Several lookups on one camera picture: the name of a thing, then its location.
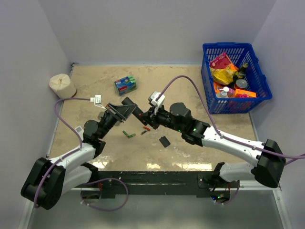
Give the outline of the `black remote control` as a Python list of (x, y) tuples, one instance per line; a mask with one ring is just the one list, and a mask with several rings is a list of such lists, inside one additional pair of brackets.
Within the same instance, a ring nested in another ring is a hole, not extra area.
[(134, 103), (129, 97), (126, 97), (122, 101), (123, 105), (127, 105), (133, 109), (132, 114), (144, 125), (147, 126), (148, 123), (142, 117), (143, 111), (138, 107), (136, 103)]

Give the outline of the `black battery cover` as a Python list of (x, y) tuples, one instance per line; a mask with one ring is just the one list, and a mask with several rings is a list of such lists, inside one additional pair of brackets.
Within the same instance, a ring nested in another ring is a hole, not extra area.
[(168, 147), (171, 144), (170, 141), (165, 136), (162, 136), (159, 139), (159, 141), (163, 145), (164, 148)]

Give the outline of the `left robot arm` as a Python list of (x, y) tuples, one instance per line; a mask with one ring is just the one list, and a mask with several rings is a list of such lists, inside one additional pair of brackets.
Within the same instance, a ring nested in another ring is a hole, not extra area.
[(89, 161), (99, 156), (106, 143), (103, 138), (117, 122), (124, 122), (137, 108), (136, 104), (107, 104), (100, 121), (88, 120), (84, 124), (81, 144), (73, 150), (52, 159), (35, 161), (20, 194), (36, 206), (51, 209), (61, 195), (70, 189), (85, 184), (98, 184), (97, 168)]

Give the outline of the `grey remote control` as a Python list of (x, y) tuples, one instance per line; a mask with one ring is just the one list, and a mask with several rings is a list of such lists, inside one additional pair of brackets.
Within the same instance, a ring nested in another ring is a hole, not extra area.
[(104, 119), (105, 119), (105, 112), (104, 111), (101, 111), (99, 114), (98, 114), (98, 119), (100, 122), (103, 122)]

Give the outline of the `green battery pack box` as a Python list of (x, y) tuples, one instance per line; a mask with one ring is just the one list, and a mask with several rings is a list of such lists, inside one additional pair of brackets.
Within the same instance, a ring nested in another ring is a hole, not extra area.
[(114, 82), (114, 88), (119, 96), (123, 96), (137, 89), (137, 83), (132, 75), (123, 77)]

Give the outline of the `beige paper roll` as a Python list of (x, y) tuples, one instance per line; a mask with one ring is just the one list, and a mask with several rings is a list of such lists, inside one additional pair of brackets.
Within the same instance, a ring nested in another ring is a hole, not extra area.
[(58, 74), (50, 78), (49, 87), (60, 98), (72, 98), (76, 95), (77, 89), (67, 74)]

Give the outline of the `white pump bottle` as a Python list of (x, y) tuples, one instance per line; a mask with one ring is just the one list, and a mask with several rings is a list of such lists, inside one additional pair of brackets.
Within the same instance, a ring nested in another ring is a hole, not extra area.
[(223, 87), (219, 89), (218, 97), (219, 98), (228, 98), (228, 93), (230, 92), (230, 89), (228, 87)]

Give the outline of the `yellow snack bag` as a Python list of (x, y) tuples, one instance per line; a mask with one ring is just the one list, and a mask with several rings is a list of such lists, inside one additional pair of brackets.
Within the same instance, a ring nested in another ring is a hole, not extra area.
[(237, 69), (235, 67), (228, 67), (225, 69), (215, 69), (210, 67), (210, 72), (213, 81), (221, 85), (229, 85), (230, 83), (232, 83), (236, 71)]

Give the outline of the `pink snack bag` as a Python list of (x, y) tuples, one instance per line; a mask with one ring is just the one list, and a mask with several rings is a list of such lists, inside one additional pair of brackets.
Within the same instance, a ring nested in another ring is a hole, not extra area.
[(216, 58), (214, 58), (209, 66), (213, 69), (228, 69), (228, 70), (236, 70), (235, 65), (228, 57), (228, 55), (223, 52), (219, 54)]

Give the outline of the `orange pink box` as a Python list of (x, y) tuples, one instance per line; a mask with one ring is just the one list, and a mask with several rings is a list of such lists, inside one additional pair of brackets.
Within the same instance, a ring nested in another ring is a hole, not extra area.
[(236, 89), (234, 98), (256, 98), (256, 93), (247, 90)]

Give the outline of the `metal tin can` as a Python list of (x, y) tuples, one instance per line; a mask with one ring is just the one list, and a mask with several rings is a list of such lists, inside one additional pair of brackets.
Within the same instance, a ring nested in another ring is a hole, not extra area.
[(245, 79), (238, 79), (234, 84), (234, 89), (245, 90), (248, 87), (248, 82)]

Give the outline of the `dark glass bottle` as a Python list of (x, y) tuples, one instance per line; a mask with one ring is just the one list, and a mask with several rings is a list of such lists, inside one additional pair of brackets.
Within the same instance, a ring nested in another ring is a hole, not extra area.
[(235, 83), (238, 79), (244, 79), (246, 76), (246, 70), (249, 64), (244, 62), (242, 66), (234, 73), (233, 75), (233, 82)]

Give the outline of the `blue plastic basket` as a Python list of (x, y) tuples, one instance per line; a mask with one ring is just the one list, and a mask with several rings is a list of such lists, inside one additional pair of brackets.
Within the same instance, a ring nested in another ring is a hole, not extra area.
[(203, 44), (201, 75), (212, 114), (248, 113), (273, 97), (249, 43)]

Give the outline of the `black base frame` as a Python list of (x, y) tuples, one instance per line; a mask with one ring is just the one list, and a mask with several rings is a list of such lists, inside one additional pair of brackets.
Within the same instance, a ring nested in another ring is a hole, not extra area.
[(220, 203), (228, 201), (230, 188), (236, 187), (218, 180), (212, 171), (98, 171), (90, 182), (100, 179), (106, 180), (79, 187), (98, 188), (102, 198), (114, 198), (128, 190), (130, 195), (196, 196)]

